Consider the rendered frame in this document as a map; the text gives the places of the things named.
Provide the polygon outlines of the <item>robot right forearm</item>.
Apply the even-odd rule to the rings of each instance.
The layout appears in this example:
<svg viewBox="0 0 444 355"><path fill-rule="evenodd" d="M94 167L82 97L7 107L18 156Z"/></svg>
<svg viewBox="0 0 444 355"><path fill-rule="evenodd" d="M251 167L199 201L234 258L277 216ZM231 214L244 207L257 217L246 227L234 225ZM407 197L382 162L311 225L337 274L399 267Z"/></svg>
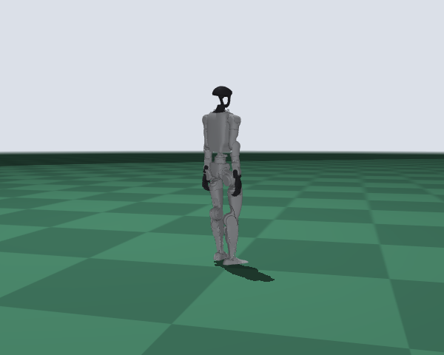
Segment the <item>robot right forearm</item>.
<svg viewBox="0 0 444 355"><path fill-rule="evenodd" d="M232 145L232 152L230 153L230 157L232 160L232 174L236 169L238 171L238 176L241 175L241 164L240 164L240 147L241 145L238 142L234 142Z"/></svg>

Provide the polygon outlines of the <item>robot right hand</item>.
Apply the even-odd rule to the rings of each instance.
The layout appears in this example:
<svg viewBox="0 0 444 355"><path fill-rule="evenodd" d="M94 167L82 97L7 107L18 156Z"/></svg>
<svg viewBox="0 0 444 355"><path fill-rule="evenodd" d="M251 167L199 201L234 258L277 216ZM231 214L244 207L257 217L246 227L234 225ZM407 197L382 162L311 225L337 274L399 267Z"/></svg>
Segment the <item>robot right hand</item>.
<svg viewBox="0 0 444 355"><path fill-rule="evenodd" d="M233 178L235 178L235 192L231 194L232 196L236 197L241 193L241 175L238 176L238 171L235 169L233 171Z"/></svg>

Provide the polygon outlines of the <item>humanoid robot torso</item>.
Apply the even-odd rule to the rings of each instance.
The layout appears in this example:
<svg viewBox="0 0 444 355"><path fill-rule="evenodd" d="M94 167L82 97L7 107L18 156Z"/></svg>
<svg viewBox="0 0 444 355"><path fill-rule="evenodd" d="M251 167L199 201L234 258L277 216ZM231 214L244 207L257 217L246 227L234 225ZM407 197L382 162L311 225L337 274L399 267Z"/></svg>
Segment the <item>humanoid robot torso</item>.
<svg viewBox="0 0 444 355"><path fill-rule="evenodd" d="M215 110L214 110L215 111ZM227 155L223 152L230 152L229 148L229 124L227 114L231 112L210 112L207 116L207 143L210 152L217 152L214 162L210 163L210 175L222 180L223 170L230 170L229 163L226 162Z"/></svg>

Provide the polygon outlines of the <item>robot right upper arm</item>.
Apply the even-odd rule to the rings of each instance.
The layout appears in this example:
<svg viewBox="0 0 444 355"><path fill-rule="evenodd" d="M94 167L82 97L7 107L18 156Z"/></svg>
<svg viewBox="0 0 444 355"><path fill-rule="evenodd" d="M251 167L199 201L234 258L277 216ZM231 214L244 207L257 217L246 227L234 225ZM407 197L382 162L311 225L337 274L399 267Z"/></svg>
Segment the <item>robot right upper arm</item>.
<svg viewBox="0 0 444 355"><path fill-rule="evenodd" d="M238 136L238 130L241 124L241 118L233 114L227 114L227 116L227 122L229 124L229 148L232 150L233 143L237 142L236 138Z"/></svg>

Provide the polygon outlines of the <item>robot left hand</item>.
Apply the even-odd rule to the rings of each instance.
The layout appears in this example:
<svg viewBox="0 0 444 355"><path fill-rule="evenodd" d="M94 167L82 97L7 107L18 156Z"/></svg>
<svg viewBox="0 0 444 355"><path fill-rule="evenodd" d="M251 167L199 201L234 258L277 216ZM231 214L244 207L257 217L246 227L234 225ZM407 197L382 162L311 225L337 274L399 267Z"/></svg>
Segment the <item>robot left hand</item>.
<svg viewBox="0 0 444 355"><path fill-rule="evenodd" d="M203 172L204 173L206 173L206 169L208 169L208 166L205 166L204 167L204 169L203 169ZM210 183L210 180L206 180L206 174L203 174L203 179L202 179L202 187L205 189L205 190L207 190L207 191L210 191L209 190L209 187L208 187L208 182Z"/></svg>

